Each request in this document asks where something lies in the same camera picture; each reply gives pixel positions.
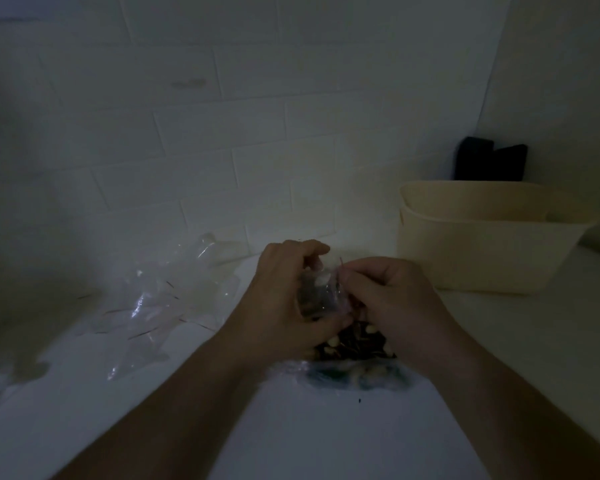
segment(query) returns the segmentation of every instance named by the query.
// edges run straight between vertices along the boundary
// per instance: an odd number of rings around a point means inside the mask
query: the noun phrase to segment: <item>beige plastic bin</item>
[[[442,289],[541,290],[599,216],[522,182],[410,182],[400,188],[398,256]]]

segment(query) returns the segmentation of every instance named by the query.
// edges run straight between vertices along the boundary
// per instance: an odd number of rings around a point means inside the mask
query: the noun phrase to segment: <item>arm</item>
[[[297,310],[300,272],[320,266],[318,255],[328,250],[318,241],[268,245],[224,327],[55,480],[205,478],[258,371],[350,325],[350,317],[307,323]]]
[[[600,444],[472,339],[418,266],[366,258],[346,263],[341,280],[398,357],[432,381],[490,475],[600,479]]]

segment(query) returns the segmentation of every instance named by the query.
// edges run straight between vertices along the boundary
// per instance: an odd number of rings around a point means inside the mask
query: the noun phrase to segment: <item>plastic basket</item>
[[[523,182],[423,181],[400,188],[398,256],[441,289],[541,290],[599,215]]]

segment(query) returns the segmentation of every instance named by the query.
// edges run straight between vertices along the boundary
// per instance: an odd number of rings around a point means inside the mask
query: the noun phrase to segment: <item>person's right hand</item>
[[[367,307],[368,320],[398,358],[427,377],[451,367],[459,347],[472,341],[420,267],[410,261],[350,261],[340,269],[340,282]]]

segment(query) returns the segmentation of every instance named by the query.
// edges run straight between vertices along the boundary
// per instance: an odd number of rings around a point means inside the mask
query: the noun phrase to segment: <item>person's left arm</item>
[[[351,323],[350,317],[305,322],[298,311],[299,275],[328,251],[318,241],[268,245],[224,327],[54,480],[205,478],[258,372]]]

